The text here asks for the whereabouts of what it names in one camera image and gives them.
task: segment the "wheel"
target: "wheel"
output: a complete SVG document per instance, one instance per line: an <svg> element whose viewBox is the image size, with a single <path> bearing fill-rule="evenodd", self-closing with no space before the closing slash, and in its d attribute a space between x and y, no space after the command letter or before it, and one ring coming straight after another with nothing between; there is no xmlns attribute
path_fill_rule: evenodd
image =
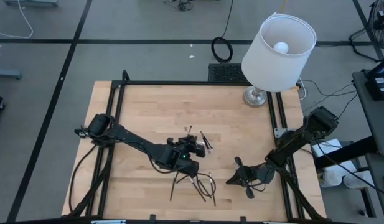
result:
<svg viewBox="0 0 384 224"><path fill-rule="evenodd" d="M3 109L5 109L5 104L4 104L4 102L2 102L1 105L0 105L0 110L3 110Z"/></svg>

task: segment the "metal stand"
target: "metal stand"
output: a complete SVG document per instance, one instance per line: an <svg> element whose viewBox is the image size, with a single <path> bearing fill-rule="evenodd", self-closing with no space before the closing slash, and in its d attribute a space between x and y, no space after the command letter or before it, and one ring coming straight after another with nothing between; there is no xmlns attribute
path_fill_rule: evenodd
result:
<svg viewBox="0 0 384 224"><path fill-rule="evenodd" d="M19 80L22 78L22 73L20 71L0 69L0 77L15 78Z"/></svg>
<svg viewBox="0 0 384 224"><path fill-rule="evenodd" d="M266 99L266 92L253 86L248 87L243 94L244 103L252 108L262 106Z"/></svg>
<svg viewBox="0 0 384 224"><path fill-rule="evenodd" d="M17 4L17 0L3 0L5 4L10 6L11 4ZM20 3L35 3L35 4L51 4L53 7L57 7L57 0L20 0Z"/></svg>

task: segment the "gray floor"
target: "gray floor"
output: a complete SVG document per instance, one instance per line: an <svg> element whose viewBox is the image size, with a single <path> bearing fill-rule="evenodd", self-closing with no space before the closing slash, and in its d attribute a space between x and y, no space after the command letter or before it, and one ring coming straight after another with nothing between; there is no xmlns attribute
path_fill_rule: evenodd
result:
<svg viewBox="0 0 384 224"><path fill-rule="evenodd" d="M251 40L260 24L283 1L235 1L226 37ZM369 0L359 0L368 15ZM86 0L60 0L59 8L28 7L34 39L72 39ZM212 39L222 34L229 0L196 0L189 12L179 12L162 1L94 0L81 34L82 39ZM301 17L315 28L319 40L347 40L362 28L349 0L293 0L285 13ZM16 7L0 1L0 31L27 35L27 26ZM359 40L368 40L363 35ZM47 111L69 45L0 44L0 68L21 70L22 80L0 78L0 95L7 108L0 119L0 222L6 220L24 169ZM240 63L248 45L234 45L232 63ZM218 46L226 54L224 46ZM372 47L360 47L375 56ZM209 45L100 45L78 44L70 64L39 160L27 189L18 220L58 217L62 211L79 139L73 129L85 119L96 80L120 78L126 69L133 80L206 80L208 65L216 63ZM359 57L350 47L316 47L301 75L314 80L323 92L332 93L352 80L351 74L375 63ZM322 99L305 82L305 109ZM331 98L322 105L339 114L353 94ZM370 134L358 99L349 105L331 136L359 140ZM336 221L384 223L383 218L361 217L359 192L344 187L322 191L327 214Z"/></svg>

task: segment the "white lampshade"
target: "white lampshade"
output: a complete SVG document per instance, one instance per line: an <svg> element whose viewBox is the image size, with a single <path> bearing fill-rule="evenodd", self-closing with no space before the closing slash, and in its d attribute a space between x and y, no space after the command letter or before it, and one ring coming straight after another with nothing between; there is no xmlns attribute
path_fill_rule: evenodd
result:
<svg viewBox="0 0 384 224"><path fill-rule="evenodd" d="M281 53L273 47L288 51ZM241 63L247 80L270 92L288 90L296 85L316 43L314 29L302 19L275 13L262 23Z"/></svg>

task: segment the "light bulb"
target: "light bulb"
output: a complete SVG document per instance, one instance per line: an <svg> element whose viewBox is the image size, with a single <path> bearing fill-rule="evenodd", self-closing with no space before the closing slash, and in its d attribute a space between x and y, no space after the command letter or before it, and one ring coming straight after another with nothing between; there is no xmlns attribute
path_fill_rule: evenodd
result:
<svg viewBox="0 0 384 224"><path fill-rule="evenodd" d="M273 48L274 48L276 51L278 51L278 52L280 52L280 53L284 53L284 54L286 54L286 53L289 51L289 45L287 45L287 44L284 43L284 42L277 42L277 43L273 46Z"/></svg>

